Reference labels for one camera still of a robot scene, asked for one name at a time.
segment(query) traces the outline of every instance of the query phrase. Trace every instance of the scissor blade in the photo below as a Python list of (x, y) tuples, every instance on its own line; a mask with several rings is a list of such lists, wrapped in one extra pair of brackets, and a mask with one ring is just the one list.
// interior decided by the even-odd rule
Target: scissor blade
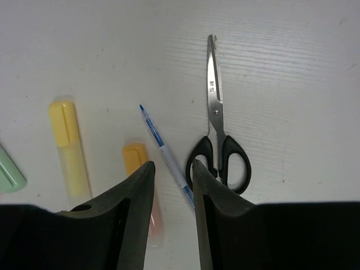
[(225, 140), (224, 120), (223, 120), (223, 93), (221, 88), (220, 69), (217, 63), (216, 36), (210, 35), (208, 38), (208, 110), (209, 110), (209, 135), (214, 147), (214, 164), (222, 169), (222, 146)]
[(220, 67), (217, 61), (216, 35), (208, 37), (208, 90), (214, 91), (218, 101), (223, 101)]

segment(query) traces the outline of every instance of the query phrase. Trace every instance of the highlighter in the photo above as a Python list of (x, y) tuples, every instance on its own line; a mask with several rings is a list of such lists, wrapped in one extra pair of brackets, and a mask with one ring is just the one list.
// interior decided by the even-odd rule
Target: highlighter
[[(127, 175), (131, 175), (142, 164), (149, 160), (146, 146), (143, 143), (131, 143), (123, 147), (122, 150), (124, 164)], [(164, 242), (164, 226), (160, 212), (158, 193), (154, 189), (154, 201), (150, 216), (150, 225), (148, 229), (148, 246), (152, 248), (162, 247)]]
[(26, 186), (26, 180), (0, 145), (0, 191), (12, 193)]
[(71, 207), (91, 199), (74, 104), (57, 101), (49, 106), (52, 130)]

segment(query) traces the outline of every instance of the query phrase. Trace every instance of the white surface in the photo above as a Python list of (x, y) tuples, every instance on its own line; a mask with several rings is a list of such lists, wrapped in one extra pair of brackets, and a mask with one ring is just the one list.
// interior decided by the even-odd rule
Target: white surface
[(210, 33), (225, 130), (253, 166), (244, 197), (358, 200), (359, 13), (358, 0), (2, 1), (0, 141), (29, 183), (0, 201), (68, 209), (47, 106), (72, 96), (94, 195), (125, 178), (127, 140), (156, 164), (166, 240), (145, 269), (199, 269), (194, 215), (138, 104), (184, 166), (208, 128)]

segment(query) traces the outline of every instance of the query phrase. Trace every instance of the scissor handle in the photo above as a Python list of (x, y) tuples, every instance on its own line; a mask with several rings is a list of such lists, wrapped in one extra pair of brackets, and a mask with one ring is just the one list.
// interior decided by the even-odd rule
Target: scissor handle
[(238, 187), (231, 189), (233, 192), (240, 195), (244, 193), (244, 191), (248, 188), (248, 185), (250, 183), (251, 164), (248, 155), (246, 154), (244, 149), (242, 149), (242, 147), (229, 135), (227, 135), (224, 140), (222, 151), (223, 151), (223, 168), (219, 171), (219, 176), (222, 179), (221, 182), (225, 186), (228, 187), (227, 177), (228, 177), (230, 156), (232, 154), (238, 154), (239, 156), (241, 156), (241, 158), (245, 163), (246, 172), (244, 179), (242, 180), (241, 184)]
[(209, 172), (211, 172), (211, 174), (214, 177), (218, 176), (217, 170), (214, 169), (213, 145), (212, 145), (212, 142), (210, 141), (210, 139), (207, 136), (205, 136), (201, 140), (199, 140), (197, 145), (192, 150), (189, 158), (187, 159), (187, 163), (186, 163), (186, 167), (185, 167), (185, 177), (186, 177), (186, 182), (189, 185), (189, 187), (191, 188), (191, 190), (192, 190), (192, 179), (191, 179), (191, 175), (190, 175), (191, 164), (192, 164), (192, 161), (194, 160), (194, 158), (196, 158), (199, 155), (205, 156), (205, 158), (208, 162)]

